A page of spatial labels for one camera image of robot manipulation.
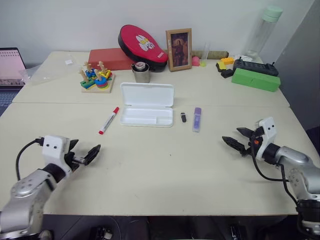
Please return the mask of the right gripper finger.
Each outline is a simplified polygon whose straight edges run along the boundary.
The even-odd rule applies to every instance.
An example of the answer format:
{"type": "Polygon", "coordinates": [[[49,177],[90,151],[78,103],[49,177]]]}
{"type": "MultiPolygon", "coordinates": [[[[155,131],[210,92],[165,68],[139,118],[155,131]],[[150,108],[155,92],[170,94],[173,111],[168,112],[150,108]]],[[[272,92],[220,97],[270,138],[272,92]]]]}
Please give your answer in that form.
{"type": "Polygon", "coordinates": [[[245,146],[238,142],[236,139],[229,137],[229,136],[222,136],[222,140],[231,148],[237,150],[242,157],[245,157],[247,155],[251,154],[251,148],[248,149],[245,148],[245,146]]]}
{"type": "Polygon", "coordinates": [[[255,131],[248,129],[246,127],[237,127],[236,129],[240,134],[242,134],[243,136],[245,136],[247,138],[251,138],[252,135],[255,134],[255,131]]]}

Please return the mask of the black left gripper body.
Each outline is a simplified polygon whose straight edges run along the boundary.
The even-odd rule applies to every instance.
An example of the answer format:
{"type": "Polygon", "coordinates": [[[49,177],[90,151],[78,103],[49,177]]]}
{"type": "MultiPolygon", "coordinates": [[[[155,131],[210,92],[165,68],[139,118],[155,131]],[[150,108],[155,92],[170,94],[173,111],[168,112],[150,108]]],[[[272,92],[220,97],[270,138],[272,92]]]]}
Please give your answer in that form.
{"type": "Polygon", "coordinates": [[[75,172],[80,165],[88,165],[87,156],[76,156],[72,151],[64,155],[64,161],[70,167],[72,173],[75,172]]]}

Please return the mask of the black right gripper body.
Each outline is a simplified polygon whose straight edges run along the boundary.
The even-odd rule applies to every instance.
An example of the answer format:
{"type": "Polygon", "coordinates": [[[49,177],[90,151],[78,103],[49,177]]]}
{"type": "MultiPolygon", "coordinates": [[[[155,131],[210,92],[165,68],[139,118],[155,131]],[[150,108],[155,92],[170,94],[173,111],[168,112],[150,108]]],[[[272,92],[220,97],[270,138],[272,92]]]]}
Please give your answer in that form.
{"type": "Polygon", "coordinates": [[[253,150],[253,153],[256,154],[263,143],[262,136],[265,133],[264,129],[262,126],[260,126],[255,131],[249,129],[247,132],[247,137],[249,138],[249,148],[246,151],[248,154],[251,154],[253,150]]]}

